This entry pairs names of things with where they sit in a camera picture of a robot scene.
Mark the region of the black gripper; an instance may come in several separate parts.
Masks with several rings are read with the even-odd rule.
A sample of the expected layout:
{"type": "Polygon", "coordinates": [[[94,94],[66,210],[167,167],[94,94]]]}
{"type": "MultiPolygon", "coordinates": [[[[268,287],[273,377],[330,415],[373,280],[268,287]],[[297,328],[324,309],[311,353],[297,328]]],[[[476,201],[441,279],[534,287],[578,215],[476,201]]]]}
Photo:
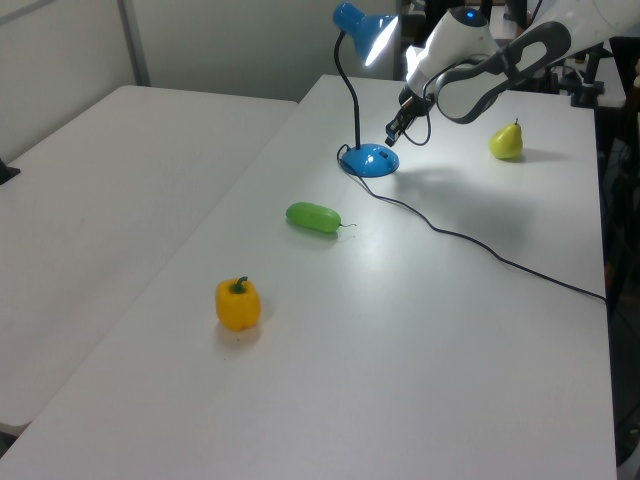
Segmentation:
{"type": "Polygon", "coordinates": [[[385,128],[386,145],[395,145],[413,123],[413,117],[424,117],[431,110],[431,96],[415,94],[411,89],[403,89],[399,95],[400,114],[396,115],[385,128]]]}

